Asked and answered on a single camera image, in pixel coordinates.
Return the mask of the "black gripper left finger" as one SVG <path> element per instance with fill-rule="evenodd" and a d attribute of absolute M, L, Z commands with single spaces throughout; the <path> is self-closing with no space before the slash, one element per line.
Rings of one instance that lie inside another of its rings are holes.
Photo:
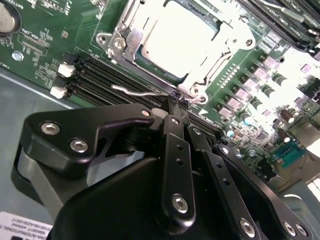
<path fill-rule="evenodd" d="M 22 175 L 56 220 L 68 200 L 127 166 L 160 162 L 154 217 L 161 227 L 190 227 L 196 218 L 188 103 L 167 96 L 143 104 L 47 111 L 22 127 Z"/>

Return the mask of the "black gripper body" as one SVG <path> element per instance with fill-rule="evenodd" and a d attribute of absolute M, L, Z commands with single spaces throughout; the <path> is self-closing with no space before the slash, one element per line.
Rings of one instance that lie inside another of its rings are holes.
<path fill-rule="evenodd" d="M 213 187 L 192 174 L 196 218 L 183 234 L 155 219 L 160 161 L 138 160 L 73 196 L 57 215 L 51 240 L 237 240 Z"/>

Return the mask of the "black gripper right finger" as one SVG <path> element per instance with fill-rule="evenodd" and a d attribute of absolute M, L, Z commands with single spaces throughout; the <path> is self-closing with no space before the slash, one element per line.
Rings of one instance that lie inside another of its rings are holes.
<path fill-rule="evenodd" d="M 192 168 L 199 168 L 221 203 L 233 235 L 245 240 L 311 240 L 311 230 L 234 152 L 189 125 Z"/>

